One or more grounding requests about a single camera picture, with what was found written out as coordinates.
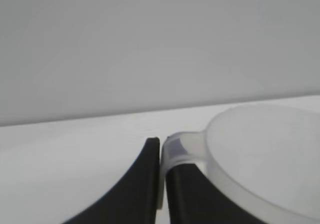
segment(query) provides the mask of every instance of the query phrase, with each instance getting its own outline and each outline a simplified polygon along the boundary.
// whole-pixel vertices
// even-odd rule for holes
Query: white table
[[[320,112],[320,96],[266,102]],[[0,128],[0,223],[60,224],[108,191],[146,138],[202,130],[235,105]],[[164,202],[158,224],[169,223]]]

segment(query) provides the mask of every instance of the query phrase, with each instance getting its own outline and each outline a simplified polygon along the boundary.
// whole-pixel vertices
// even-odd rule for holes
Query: black plastic piece
[[[158,138],[147,139],[122,179],[96,203],[64,224],[154,224],[159,144]]]
[[[166,175],[171,224],[266,224],[222,194],[194,164]]]

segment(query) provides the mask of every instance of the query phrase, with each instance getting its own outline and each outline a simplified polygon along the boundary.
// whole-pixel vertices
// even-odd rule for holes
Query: translucent plastic cup
[[[162,147],[160,185],[173,167],[195,163],[225,196],[270,224],[320,223],[320,115],[276,105],[244,105],[202,132]]]

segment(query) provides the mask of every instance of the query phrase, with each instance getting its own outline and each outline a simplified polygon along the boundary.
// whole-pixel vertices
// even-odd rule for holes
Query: gray background
[[[0,0],[0,125],[320,93],[320,0]]]

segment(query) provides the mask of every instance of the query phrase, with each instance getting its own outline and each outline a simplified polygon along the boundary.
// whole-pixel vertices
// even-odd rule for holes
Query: black object
[[[158,138],[147,139],[122,179],[100,200],[64,224],[154,224],[159,146]]]
[[[266,224],[222,194],[194,164],[166,175],[171,224]]]

